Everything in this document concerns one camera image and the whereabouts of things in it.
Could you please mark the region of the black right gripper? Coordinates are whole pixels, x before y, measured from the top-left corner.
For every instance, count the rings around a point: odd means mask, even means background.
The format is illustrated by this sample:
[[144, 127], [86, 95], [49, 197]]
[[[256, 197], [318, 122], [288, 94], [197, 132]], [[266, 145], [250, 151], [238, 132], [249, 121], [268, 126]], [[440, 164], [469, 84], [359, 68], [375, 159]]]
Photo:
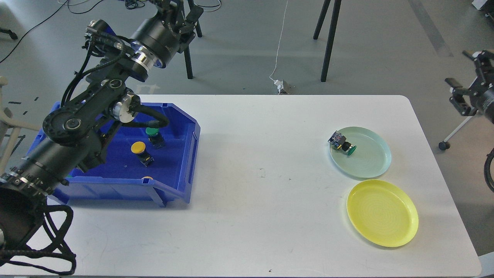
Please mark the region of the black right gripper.
[[[473, 61], [476, 79], [469, 88], [465, 88], [455, 78], [446, 78], [445, 82], [450, 86], [452, 94], [449, 101], [461, 116], [475, 116], [480, 111], [487, 120], [494, 123], [493, 50], [464, 50], [462, 54]], [[484, 92], [478, 96], [477, 107], [468, 104], [464, 97], [476, 96], [478, 91]]]

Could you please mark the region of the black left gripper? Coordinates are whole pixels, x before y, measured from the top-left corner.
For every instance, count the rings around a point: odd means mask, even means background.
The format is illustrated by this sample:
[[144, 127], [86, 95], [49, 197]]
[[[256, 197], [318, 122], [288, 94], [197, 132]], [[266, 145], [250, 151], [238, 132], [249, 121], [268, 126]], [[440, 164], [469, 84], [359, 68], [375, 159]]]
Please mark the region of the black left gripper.
[[135, 44], [146, 47], [156, 58], [154, 66], [166, 68], [177, 53], [190, 58], [189, 44], [193, 40], [193, 31], [202, 37], [199, 18], [204, 9], [191, 5], [189, 14], [185, 14], [183, 0], [149, 0], [155, 5], [157, 14], [139, 26], [132, 34]]

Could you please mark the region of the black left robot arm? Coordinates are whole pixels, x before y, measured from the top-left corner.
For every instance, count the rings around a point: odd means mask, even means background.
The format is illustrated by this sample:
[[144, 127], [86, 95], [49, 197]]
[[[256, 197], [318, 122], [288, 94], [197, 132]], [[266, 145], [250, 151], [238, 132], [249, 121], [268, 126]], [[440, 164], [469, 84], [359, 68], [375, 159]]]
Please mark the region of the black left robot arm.
[[152, 0], [156, 14], [129, 39], [103, 20], [86, 28], [87, 50], [81, 69], [64, 91], [60, 107], [42, 122], [46, 135], [16, 167], [1, 163], [1, 265], [15, 264], [59, 276], [72, 275], [76, 255], [64, 237], [73, 220], [67, 205], [48, 205], [67, 176], [106, 162], [107, 149], [120, 127], [164, 128], [167, 116], [143, 105], [127, 88], [127, 78], [146, 81], [151, 67], [165, 68], [183, 53], [193, 77], [189, 45], [202, 36], [203, 7], [189, 0]]

